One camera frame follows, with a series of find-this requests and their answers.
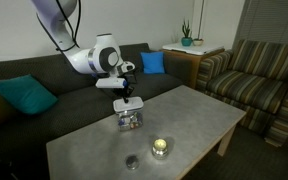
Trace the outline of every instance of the wooden side table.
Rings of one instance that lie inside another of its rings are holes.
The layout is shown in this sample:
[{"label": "wooden side table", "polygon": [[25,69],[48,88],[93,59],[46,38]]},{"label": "wooden side table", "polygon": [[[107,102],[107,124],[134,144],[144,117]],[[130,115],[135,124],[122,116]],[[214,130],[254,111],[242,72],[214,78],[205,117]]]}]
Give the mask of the wooden side table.
[{"label": "wooden side table", "polygon": [[223,52],[224,49],[218,49],[216,51],[204,54],[204,55],[194,55],[194,54],[188,54],[182,51],[173,51],[173,50],[166,50],[166,49],[161,49],[166,55],[172,55],[175,57],[179,57],[182,59],[188,59],[192,61],[192,69],[191,69],[191,78],[190,78],[190,88],[195,89],[196,86],[196,78],[197,78],[197,73],[198,73],[198,68],[200,66],[200,61],[208,58],[210,56],[216,55],[220,52]]}]

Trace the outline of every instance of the striped armchair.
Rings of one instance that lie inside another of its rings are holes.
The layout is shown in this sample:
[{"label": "striped armchair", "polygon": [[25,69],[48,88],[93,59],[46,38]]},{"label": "striped armchair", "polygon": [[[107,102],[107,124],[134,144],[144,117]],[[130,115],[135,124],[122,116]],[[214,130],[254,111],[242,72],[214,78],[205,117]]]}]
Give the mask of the striped armchair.
[{"label": "striped armchair", "polygon": [[240,122],[282,146],[288,137],[288,44],[241,40],[201,61],[196,89],[247,112]]}]

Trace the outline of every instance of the teal pillow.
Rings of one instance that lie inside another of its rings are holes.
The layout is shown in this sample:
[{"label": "teal pillow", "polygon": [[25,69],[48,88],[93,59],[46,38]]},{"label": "teal pillow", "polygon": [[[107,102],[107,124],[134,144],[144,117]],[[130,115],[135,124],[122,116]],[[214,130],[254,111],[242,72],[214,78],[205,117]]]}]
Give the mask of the teal pillow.
[{"label": "teal pillow", "polygon": [[31,75],[0,80],[0,94],[16,109],[25,114],[39,114],[57,102]]},{"label": "teal pillow", "polygon": [[141,53],[145,74],[164,74],[163,52]]}]

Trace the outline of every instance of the plant pot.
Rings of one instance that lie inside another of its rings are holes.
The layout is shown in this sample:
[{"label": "plant pot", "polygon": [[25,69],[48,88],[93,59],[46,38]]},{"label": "plant pot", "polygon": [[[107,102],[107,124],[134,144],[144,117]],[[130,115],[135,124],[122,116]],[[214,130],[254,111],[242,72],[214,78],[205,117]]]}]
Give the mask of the plant pot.
[{"label": "plant pot", "polygon": [[194,39],[194,40],[193,40],[194,46],[200,46],[200,45],[203,44],[203,42],[204,42],[203,39]]},{"label": "plant pot", "polygon": [[192,38],[185,38],[183,37],[181,42],[183,46],[190,46],[192,44]]}]

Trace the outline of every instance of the white wall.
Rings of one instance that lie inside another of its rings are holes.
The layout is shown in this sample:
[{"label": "white wall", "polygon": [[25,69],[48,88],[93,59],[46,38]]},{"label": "white wall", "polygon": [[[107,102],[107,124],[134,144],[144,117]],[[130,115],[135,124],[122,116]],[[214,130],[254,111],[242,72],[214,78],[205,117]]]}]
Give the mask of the white wall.
[{"label": "white wall", "polygon": [[[82,0],[78,43],[90,48],[96,35],[113,33],[120,45],[147,42],[157,50],[182,36],[183,18],[192,20],[193,5],[194,0]],[[29,0],[0,0],[0,60],[57,53]]]},{"label": "white wall", "polygon": [[[200,38],[205,44],[232,48],[245,0],[204,0]],[[195,0],[192,37],[197,37],[202,0]]]}]

